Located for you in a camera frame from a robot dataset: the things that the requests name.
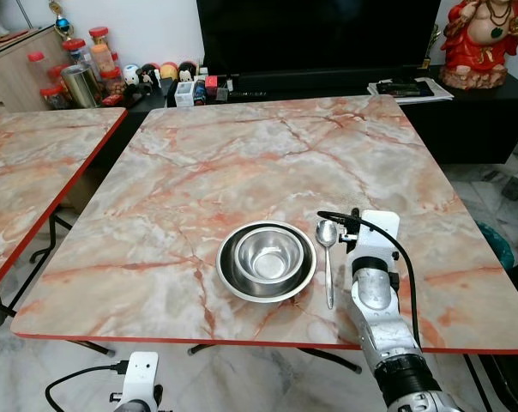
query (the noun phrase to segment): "small box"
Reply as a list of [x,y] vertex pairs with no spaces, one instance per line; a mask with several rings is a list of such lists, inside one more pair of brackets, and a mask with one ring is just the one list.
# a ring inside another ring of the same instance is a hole
[[194,82],[180,82],[175,91],[175,104],[177,107],[190,107],[194,105]]
[[208,96],[214,97],[217,95],[217,76],[206,77],[206,92]]

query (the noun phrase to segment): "metal bowl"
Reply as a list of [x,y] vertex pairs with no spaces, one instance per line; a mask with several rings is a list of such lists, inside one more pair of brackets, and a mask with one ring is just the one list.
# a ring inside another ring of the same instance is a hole
[[234,250],[238,272],[257,283],[282,283],[303,263],[303,247],[281,227],[259,227],[238,241]]
[[[295,236],[303,248],[300,268],[285,282],[254,282],[238,271],[234,259],[236,245],[247,233],[261,227],[284,229]],[[221,282],[237,297],[258,303],[280,302],[298,294],[309,284],[316,271],[316,251],[307,235],[292,225],[281,221],[254,221],[235,229],[223,240],[215,264]]]

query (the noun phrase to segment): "spoon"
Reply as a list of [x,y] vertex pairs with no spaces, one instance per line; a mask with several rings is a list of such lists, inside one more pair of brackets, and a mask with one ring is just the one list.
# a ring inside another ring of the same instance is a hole
[[334,307],[334,284],[331,277],[331,264],[329,262],[329,248],[337,241],[337,226],[332,221],[319,221],[316,226],[316,240],[326,249],[326,297],[328,308]]

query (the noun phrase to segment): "floor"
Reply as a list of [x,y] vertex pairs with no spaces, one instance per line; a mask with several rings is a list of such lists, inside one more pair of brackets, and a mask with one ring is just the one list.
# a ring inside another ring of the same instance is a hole
[[[472,216],[495,228],[518,251],[518,201],[500,193],[518,171],[518,160],[506,165],[451,165],[443,167]],[[67,221],[77,215],[63,213]],[[59,228],[60,244],[66,231]],[[15,294],[32,266],[32,251],[47,246],[42,227],[0,285],[4,298]],[[51,410],[44,397],[50,382],[84,367],[109,365],[128,359],[136,350],[160,355],[157,382],[164,386],[161,408],[174,412],[211,411],[385,411],[376,382],[358,351],[332,351],[364,368],[360,375],[337,364],[291,348],[214,347],[193,356],[189,345],[108,343],[114,358],[96,354],[68,342],[24,340],[9,332],[9,321],[0,329],[0,412]],[[431,370],[467,412],[486,411],[479,391],[460,355],[428,355]],[[474,369],[495,411],[498,402],[479,359]],[[121,391],[123,377],[99,371],[60,385],[53,397],[66,411],[107,411],[111,392]]]

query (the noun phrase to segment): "marble table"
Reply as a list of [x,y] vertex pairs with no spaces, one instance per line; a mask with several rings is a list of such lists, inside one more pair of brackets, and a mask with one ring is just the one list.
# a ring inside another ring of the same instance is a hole
[[286,221],[314,239],[319,209],[353,207],[400,215],[427,351],[518,354],[518,293],[401,109],[371,96],[152,111],[11,330],[45,339],[358,348],[343,245],[332,249],[332,311],[314,240],[312,282],[281,303],[239,299],[214,267],[221,241],[246,222]]
[[0,281],[126,113],[0,114]]

